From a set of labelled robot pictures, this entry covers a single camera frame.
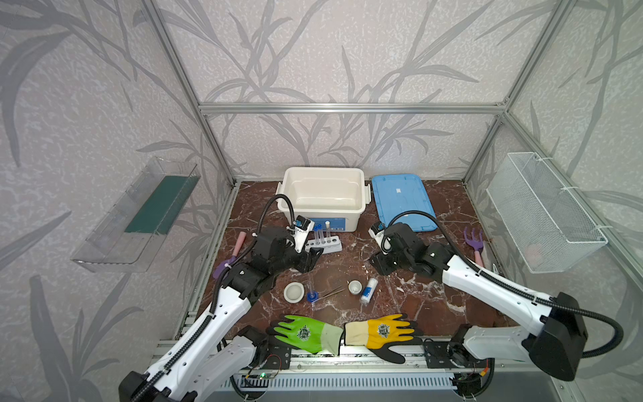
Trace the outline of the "white shallow ceramic dish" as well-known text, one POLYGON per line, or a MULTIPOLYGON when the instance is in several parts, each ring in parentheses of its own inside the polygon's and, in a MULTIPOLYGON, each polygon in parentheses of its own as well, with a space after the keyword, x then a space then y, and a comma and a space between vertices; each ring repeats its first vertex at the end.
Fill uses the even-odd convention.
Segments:
POLYGON ((284 299, 291 304, 299 303, 306 296, 306 290, 302 283, 300 282, 291 282, 289 283, 283 291, 284 299))

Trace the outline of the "white blue bandage roll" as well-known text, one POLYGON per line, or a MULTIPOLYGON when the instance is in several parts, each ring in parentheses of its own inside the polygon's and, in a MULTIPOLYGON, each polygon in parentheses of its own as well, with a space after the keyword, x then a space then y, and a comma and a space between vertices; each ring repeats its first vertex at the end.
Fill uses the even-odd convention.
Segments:
POLYGON ((373 298, 373 294, 378 286, 378 280, 376 278, 370 278, 367 285, 363 289, 362 296, 360 297, 360 302, 363 305, 368 305, 373 298))

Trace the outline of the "blue handled metal tweezers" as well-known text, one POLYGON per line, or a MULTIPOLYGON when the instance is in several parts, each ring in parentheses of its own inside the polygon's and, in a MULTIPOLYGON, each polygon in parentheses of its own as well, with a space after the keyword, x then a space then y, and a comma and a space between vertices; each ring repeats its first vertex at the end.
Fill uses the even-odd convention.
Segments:
POLYGON ((338 286, 338 287, 336 287, 334 289, 331 289, 330 291, 326 291, 326 292, 323 292, 323 293, 319 293, 317 291, 312 291, 312 292, 310 292, 310 293, 308 293, 306 295, 306 300, 309 303, 315 303, 317 301, 321 301, 321 300, 323 300, 325 298, 328 298, 330 296, 337 295, 337 294, 339 294, 339 293, 341 293, 343 291, 345 291, 345 288, 343 286, 338 286))

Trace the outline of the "white capped test tube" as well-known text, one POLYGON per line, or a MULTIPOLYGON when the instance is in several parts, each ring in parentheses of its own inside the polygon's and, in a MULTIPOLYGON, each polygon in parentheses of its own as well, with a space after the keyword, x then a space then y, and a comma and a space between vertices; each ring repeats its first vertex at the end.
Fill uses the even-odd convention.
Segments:
POLYGON ((331 228, 330 228, 330 221, 329 220, 327 220, 325 222, 325 228, 326 228, 325 241, 326 241, 326 243, 330 243, 332 234, 331 234, 331 231, 330 231, 331 228))

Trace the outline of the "white plastic storage bin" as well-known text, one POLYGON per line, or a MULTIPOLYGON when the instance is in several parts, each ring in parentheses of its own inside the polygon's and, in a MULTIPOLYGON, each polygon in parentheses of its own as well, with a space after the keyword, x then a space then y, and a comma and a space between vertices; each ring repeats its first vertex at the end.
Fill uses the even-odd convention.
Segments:
POLYGON ((333 232, 354 232, 372 200, 371 186, 361 169, 345 167, 290 167, 276 188, 291 201, 296 216, 303 216, 333 232))

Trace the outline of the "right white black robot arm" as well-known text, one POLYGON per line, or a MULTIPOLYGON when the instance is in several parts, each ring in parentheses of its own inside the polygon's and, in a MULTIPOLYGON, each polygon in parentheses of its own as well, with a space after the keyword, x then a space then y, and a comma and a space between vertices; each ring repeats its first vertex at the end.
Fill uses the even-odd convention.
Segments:
POLYGON ((403 269, 463 291, 511 318, 512 328, 464 326, 456 350, 478 360, 529 361, 551 377, 572 381, 583 358, 614 350, 625 333, 613 318, 580 308, 561 292, 534 291, 475 264, 452 240, 426 244, 404 223, 373 224, 368 233, 379 251, 370 262, 379 274, 403 269))

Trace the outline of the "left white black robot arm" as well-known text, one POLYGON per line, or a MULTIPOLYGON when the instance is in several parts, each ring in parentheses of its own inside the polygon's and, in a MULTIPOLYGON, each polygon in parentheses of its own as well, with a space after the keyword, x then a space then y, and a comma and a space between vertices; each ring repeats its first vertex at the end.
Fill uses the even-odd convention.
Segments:
POLYGON ((218 276, 209 307, 187 333, 144 373, 129 373, 118 387, 121 401, 204 401, 229 377, 261 363, 267 337, 244 328, 226 346, 221 342, 261 296, 272 290, 279 274, 289 269, 312 270, 321 251, 306 251, 314 224, 296 215, 284 194, 270 198, 286 203, 290 224, 264 228, 258 224, 252 243, 218 276))

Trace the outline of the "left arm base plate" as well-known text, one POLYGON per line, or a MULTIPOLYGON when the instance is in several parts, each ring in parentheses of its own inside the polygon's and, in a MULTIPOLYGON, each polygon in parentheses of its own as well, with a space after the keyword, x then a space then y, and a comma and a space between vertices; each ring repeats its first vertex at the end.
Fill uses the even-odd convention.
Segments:
POLYGON ((248 366, 250 369, 288 370, 291 365, 292 348, 289 346, 268 344, 260 346, 248 366))

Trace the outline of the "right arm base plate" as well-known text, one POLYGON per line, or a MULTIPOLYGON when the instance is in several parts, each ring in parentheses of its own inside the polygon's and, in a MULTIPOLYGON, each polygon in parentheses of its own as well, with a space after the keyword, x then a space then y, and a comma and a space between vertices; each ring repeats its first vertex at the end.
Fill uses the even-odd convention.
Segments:
POLYGON ((423 341, 425 363, 430 369, 474 370, 487 368, 487 360, 479 360, 465 350, 460 343, 452 341, 435 341, 427 338, 423 341))

